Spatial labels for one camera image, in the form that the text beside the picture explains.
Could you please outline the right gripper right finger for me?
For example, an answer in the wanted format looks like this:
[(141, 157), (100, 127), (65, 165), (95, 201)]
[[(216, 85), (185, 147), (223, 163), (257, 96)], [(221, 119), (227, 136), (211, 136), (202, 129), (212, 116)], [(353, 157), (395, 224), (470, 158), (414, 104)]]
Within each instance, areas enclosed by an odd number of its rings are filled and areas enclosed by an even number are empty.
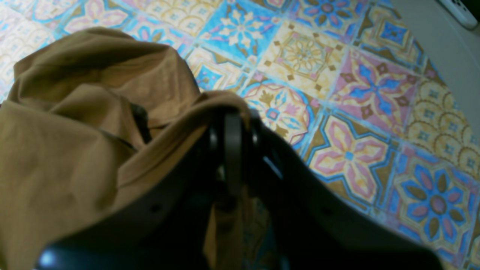
[(283, 270), (441, 270), (429, 248), (351, 208), (250, 110), (246, 184), (271, 217)]

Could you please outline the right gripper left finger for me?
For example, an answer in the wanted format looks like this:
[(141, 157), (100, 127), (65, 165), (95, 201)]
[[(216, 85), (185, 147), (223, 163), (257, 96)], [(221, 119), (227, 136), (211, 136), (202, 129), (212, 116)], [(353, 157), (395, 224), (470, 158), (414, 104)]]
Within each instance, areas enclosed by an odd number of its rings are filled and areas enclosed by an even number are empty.
[(48, 245), (37, 270), (209, 270), (202, 254), (217, 192), (235, 193), (235, 113), (214, 123), (141, 198)]

